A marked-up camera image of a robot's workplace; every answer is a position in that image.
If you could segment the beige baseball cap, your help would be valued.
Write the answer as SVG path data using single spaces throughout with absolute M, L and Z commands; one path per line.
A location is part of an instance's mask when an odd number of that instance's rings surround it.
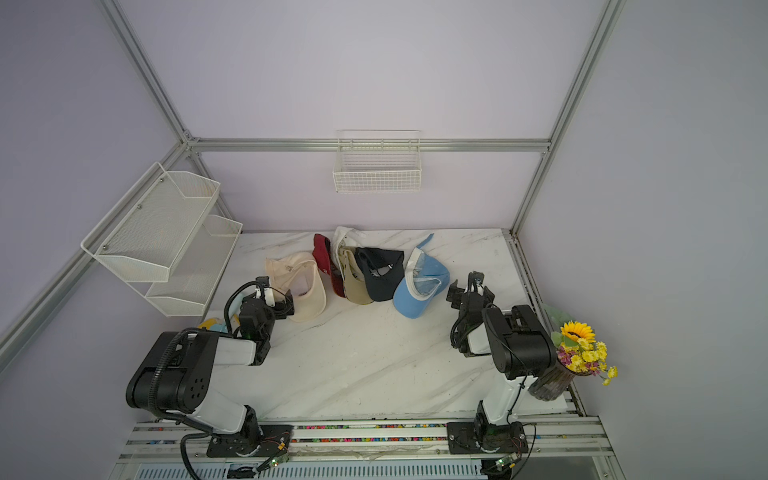
M 293 322 L 309 322 L 324 312 L 326 290 L 311 252 L 297 252 L 280 259 L 267 258 L 265 270 L 274 288 L 285 294 L 291 293 L 294 314 L 290 319 Z

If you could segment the light blue baseball cap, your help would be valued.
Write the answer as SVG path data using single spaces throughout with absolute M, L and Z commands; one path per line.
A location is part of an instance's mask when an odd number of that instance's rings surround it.
M 414 247 L 393 296 L 395 309 L 409 319 L 421 317 L 430 302 L 450 284 L 448 268 L 425 251 L 433 236 L 430 233 Z

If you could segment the dark red baseball cap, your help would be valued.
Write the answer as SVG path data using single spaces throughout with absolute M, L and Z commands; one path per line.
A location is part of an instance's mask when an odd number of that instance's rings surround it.
M 333 292 L 338 297 L 345 298 L 343 279 L 331 256 L 331 240 L 325 235 L 315 233 L 312 255 L 318 269 L 330 278 Z

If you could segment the khaki tan baseball cap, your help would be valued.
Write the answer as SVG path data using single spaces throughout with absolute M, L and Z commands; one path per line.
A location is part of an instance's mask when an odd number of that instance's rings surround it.
M 368 305 L 373 300 L 368 293 L 365 276 L 357 264 L 355 253 L 354 247 L 340 247 L 338 250 L 344 294 L 354 304 Z

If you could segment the white baseball cap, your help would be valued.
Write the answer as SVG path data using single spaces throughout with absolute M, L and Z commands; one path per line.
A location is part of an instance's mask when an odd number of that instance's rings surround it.
M 340 260 L 340 249 L 342 247 L 357 248 L 365 246 L 367 233 L 355 228 L 339 226 L 334 231 L 331 240 L 331 257 L 339 270 L 342 270 Z

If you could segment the dark navy baseball cap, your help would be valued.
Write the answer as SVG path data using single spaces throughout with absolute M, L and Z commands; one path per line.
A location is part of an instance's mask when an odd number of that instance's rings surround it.
M 404 278 L 404 252 L 375 247 L 358 247 L 354 257 L 363 274 L 370 298 L 374 302 L 392 300 Z

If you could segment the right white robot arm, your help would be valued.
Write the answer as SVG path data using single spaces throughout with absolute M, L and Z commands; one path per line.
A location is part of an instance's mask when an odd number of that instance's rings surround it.
M 494 303 L 484 285 L 484 274 L 471 272 L 467 285 L 453 282 L 447 301 L 458 311 L 451 327 L 451 346 L 467 358 L 489 356 L 501 374 L 501 384 L 478 402 L 471 421 L 446 425 L 449 452 L 512 455 L 530 452 L 533 441 L 515 421 L 523 392 L 556 363 L 554 347 L 533 309 L 528 305 L 507 312 Z

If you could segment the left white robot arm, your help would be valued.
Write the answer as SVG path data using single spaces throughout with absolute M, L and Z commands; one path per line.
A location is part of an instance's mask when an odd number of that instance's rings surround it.
M 274 287 L 267 276 L 243 284 L 225 303 L 224 331 L 196 327 L 158 337 L 127 385 L 128 406 L 192 428 L 182 451 L 191 439 L 208 439 L 211 458 L 274 459 L 286 453 L 293 427 L 262 426 L 254 407 L 213 386 L 213 373 L 262 365 L 275 323 L 294 313 L 289 288 Z

